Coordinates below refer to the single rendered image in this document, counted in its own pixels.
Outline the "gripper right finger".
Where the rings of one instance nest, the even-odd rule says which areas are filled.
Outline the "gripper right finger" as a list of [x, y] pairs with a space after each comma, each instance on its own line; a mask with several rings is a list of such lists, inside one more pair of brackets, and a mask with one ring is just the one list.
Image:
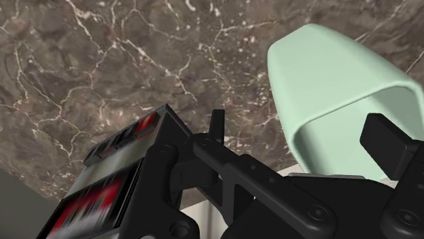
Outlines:
[[360, 144], [392, 181], [381, 214], [387, 239], [424, 239], [424, 141], [410, 138], [381, 113], [369, 113]]

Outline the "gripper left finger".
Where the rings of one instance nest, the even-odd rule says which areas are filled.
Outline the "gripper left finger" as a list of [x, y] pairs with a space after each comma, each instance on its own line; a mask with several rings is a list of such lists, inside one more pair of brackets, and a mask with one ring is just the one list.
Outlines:
[[200, 239], [197, 222], [173, 199], [193, 187], [204, 191], [228, 225], [261, 204], [300, 239], [334, 239], [332, 209], [250, 155], [224, 146], [224, 111], [213, 111], [207, 134], [192, 134], [173, 119], [146, 152], [119, 239]]

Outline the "mint green cup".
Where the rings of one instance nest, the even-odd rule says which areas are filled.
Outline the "mint green cup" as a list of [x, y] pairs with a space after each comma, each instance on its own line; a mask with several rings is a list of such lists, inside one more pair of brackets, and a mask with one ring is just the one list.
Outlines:
[[424, 140], [424, 89], [350, 37], [306, 24], [268, 49], [268, 77], [289, 150], [311, 174], [385, 173], [360, 145], [369, 113]]

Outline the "black box with red print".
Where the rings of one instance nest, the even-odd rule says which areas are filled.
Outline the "black box with red print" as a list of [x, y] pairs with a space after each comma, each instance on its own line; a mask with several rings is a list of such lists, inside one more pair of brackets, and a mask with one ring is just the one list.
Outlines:
[[96, 144], [36, 239], [118, 239], [147, 150], [161, 140], [178, 145], [189, 133], [165, 104]]

